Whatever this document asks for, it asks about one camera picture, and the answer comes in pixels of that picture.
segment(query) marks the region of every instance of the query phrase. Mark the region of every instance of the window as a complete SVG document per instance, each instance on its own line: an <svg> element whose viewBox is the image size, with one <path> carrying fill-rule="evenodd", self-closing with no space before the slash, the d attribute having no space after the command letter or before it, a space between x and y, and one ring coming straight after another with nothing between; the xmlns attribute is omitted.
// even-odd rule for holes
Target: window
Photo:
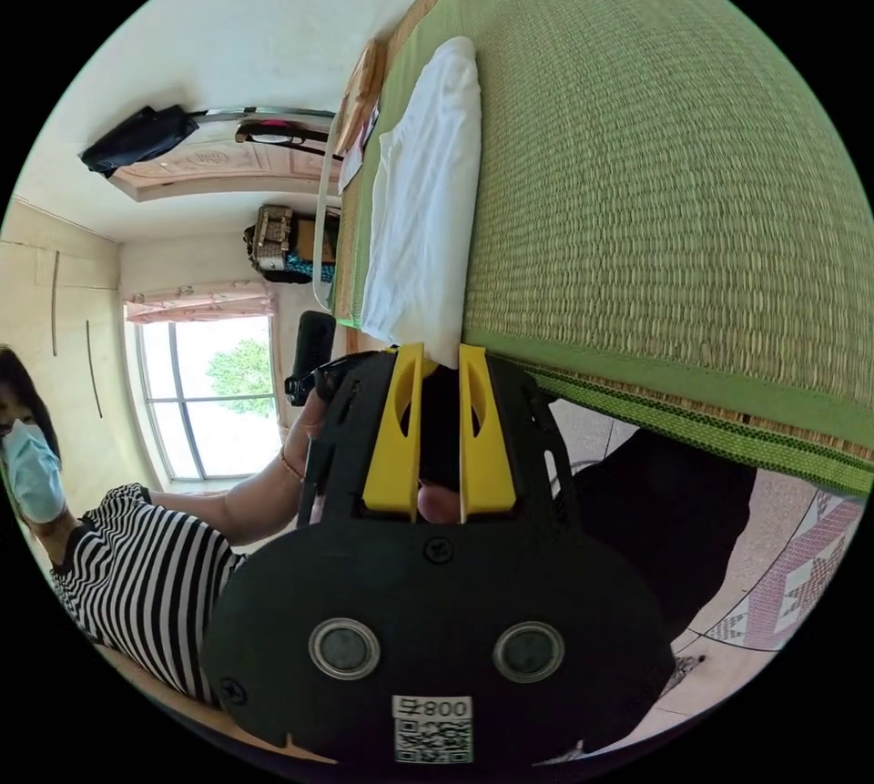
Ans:
<svg viewBox="0 0 874 784"><path fill-rule="evenodd" d="M267 317L137 326L152 427L173 480L235 480L279 451Z"/></svg>

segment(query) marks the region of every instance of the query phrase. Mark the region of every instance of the bed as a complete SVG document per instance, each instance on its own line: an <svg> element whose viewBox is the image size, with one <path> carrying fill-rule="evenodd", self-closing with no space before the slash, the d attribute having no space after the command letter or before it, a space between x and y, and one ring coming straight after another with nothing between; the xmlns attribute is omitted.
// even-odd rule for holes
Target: bed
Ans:
<svg viewBox="0 0 874 784"><path fill-rule="evenodd" d="M874 219L802 78L726 0L417 0L343 193L330 306L361 326L376 137L476 45L464 340L618 419L867 495Z"/></svg>

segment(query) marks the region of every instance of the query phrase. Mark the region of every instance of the screw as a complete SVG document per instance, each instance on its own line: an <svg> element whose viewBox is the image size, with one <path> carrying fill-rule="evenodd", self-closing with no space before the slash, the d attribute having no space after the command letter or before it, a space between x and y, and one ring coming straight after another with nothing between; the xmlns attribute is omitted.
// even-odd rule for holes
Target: screw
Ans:
<svg viewBox="0 0 874 784"><path fill-rule="evenodd" d="M443 565L452 559L452 543L448 538L429 538L423 552L429 563Z"/></svg>
<svg viewBox="0 0 874 784"><path fill-rule="evenodd" d="M246 691L242 685L235 681L232 677L225 677L221 680L221 692L225 699L231 705L245 705L247 701Z"/></svg>

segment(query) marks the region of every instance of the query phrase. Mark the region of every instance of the black and white striped shirt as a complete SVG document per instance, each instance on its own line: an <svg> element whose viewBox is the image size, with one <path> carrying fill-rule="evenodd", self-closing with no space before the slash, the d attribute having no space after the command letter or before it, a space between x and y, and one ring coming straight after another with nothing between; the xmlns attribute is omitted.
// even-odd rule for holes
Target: black and white striped shirt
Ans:
<svg viewBox="0 0 874 784"><path fill-rule="evenodd" d="M217 706L200 648L219 594L245 560L202 520L153 505L148 490L128 484L83 516L52 581L93 641Z"/></svg>

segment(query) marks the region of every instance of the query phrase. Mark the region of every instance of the white towel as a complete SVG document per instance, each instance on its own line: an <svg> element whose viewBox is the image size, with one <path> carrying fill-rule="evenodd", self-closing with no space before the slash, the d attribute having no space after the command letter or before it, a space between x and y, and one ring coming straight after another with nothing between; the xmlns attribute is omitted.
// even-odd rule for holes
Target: white towel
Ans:
<svg viewBox="0 0 874 784"><path fill-rule="evenodd" d="M473 42L455 37L422 70L401 121L380 136L361 330L424 343L458 368L480 174L482 107Z"/></svg>

